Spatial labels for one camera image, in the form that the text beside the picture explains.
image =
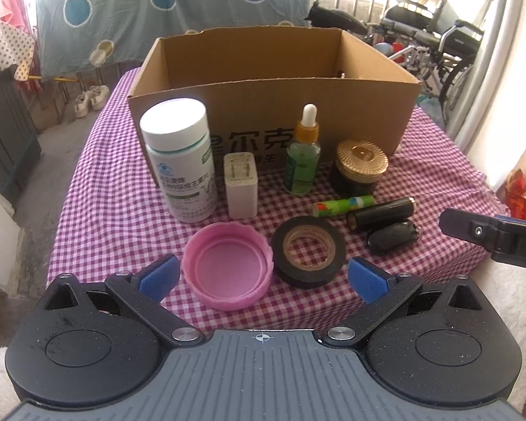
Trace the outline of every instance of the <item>screw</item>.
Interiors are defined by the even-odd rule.
[[[179,342],[191,342],[198,339],[201,336],[201,333],[195,328],[178,328],[171,336]]]
[[[328,331],[328,336],[333,340],[351,340],[356,333],[345,326],[336,326]]]

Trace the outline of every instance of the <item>gold lid jar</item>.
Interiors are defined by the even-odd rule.
[[[380,147],[368,141],[342,141],[337,146],[337,169],[358,183],[376,183],[386,172],[388,162]]]

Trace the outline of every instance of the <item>cardboard box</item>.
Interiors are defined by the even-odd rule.
[[[333,160],[349,138],[393,154],[419,89],[411,74],[336,28],[214,28],[158,38],[128,102],[145,156],[143,113],[186,97],[206,105],[218,171],[229,152],[253,152],[258,169],[267,169],[284,167],[309,102],[317,106],[320,161]]]

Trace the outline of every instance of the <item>bottle label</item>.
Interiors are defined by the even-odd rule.
[[[175,219],[193,223],[205,219],[214,211],[218,197],[208,137],[185,156],[167,156],[151,151],[149,156]]]
[[[312,189],[318,157],[296,160],[288,155],[284,171],[284,186],[295,195],[304,195]]]

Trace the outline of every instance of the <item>purple checkered tablecloth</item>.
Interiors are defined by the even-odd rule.
[[[137,70],[127,72],[105,106],[76,167],[51,255],[48,282],[72,272],[81,282],[98,282],[122,269],[137,272],[157,258],[183,256],[186,242],[209,223],[228,221],[222,181],[220,204],[200,223],[174,220],[156,188],[127,105]],[[284,191],[281,175],[259,173],[259,213],[244,220],[269,240],[285,220],[309,215],[311,205],[334,198],[321,167],[314,191],[297,198]],[[364,236],[349,234],[344,217],[330,220],[342,230],[346,255],[362,255],[391,273],[411,272],[425,281],[444,281],[468,273],[483,258],[483,249],[444,236],[438,216],[446,207],[496,215],[506,211],[456,146],[419,109],[415,109],[390,167],[377,185],[378,202],[414,197],[419,207],[413,220],[421,240],[391,256],[371,256]],[[300,258],[315,259],[315,248],[299,246]],[[339,322],[361,303],[343,268],[328,285],[304,291],[274,278],[269,292],[255,305],[237,312],[219,312],[202,305],[184,280],[162,305],[206,332],[215,328],[315,328]]]

